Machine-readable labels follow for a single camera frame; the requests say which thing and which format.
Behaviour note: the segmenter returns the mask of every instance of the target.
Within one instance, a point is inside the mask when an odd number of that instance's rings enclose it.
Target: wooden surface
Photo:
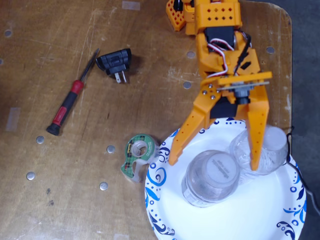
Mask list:
[[[144,185],[120,172],[124,148],[138,133],[165,140],[186,119],[201,80],[196,59],[186,56],[195,51],[194,37],[173,32],[165,4],[140,0],[140,10],[130,10],[115,0],[0,2],[1,240],[156,239]],[[288,128],[290,17],[268,3],[242,2],[241,10],[261,68],[274,75],[267,86],[269,123]],[[269,46],[274,54],[266,52]],[[130,84],[95,67],[62,135],[47,133],[96,48],[102,55],[129,47]],[[110,144],[114,154],[106,153]],[[36,173],[32,181],[29,171]],[[103,181],[107,191],[99,189]]]

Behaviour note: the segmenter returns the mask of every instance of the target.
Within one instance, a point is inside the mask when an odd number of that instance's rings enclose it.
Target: plastic bottle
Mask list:
[[[257,171],[252,171],[250,166],[251,157],[247,130],[240,133],[231,142],[229,151],[241,168],[239,184],[249,183],[258,176],[274,172],[284,164],[288,153],[287,136],[278,127],[266,126]]]
[[[187,202],[204,208],[225,200],[238,187],[240,168],[227,152],[208,150],[189,164],[182,180]]]

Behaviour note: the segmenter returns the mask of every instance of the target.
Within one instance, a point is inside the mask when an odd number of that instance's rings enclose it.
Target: metal rivet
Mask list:
[[[101,191],[105,191],[108,189],[108,183],[106,183],[105,181],[103,181],[102,183],[100,183],[100,190]]]
[[[12,31],[10,29],[4,31],[4,36],[10,38],[12,35]]]
[[[26,174],[26,179],[28,179],[29,181],[35,179],[36,174],[33,171],[30,171]]]
[[[183,87],[184,87],[185,89],[191,88],[191,82],[185,81],[185,82],[183,83]]]
[[[37,136],[35,141],[36,141],[37,144],[43,144],[45,142],[45,137]]]
[[[196,54],[193,51],[188,51],[186,53],[186,56],[190,59],[193,59],[196,56]]]
[[[266,48],[266,52],[267,52],[268,54],[274,54],[274,53],[275,53],[275,49],[274,49],[272,46],[268,46],[268,47]]]
[[[110,154],[113,154],[115,152],[115,150],[116,150],[116,147],[113,145],[109,145],[106,147],[106,151]]]

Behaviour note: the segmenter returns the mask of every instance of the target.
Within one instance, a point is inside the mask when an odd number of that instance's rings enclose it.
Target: paper plate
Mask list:
[[[227,200],[206,208],[187,203],[181,182],[188,164],[206,150],[225,151],[246,128],[233,118],[217,119],[201,130],[183,150],[178,162],[168,163],[178,130],[160,146],[157,162],[145,180],[146,212],[159,240],[297,240],[305,223],[305,189],[287,164],[267,176],[240,185]]]

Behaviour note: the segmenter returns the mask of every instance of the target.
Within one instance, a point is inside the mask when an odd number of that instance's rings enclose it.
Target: robotic arm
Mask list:
[[[193,109],[173,140],[169,163],[178,161],[202,128],[207,129],[217,118],[232,117],[246,122],[251,168],[257,170],[269,113],[265,88],[269,82],[265,80],[272,73],[260,72],[251,37],[240,30],[238,0],[170,0],[166,12],[176,31],[186,25],[186,34],[196,35],[198,68],[203,78]]]

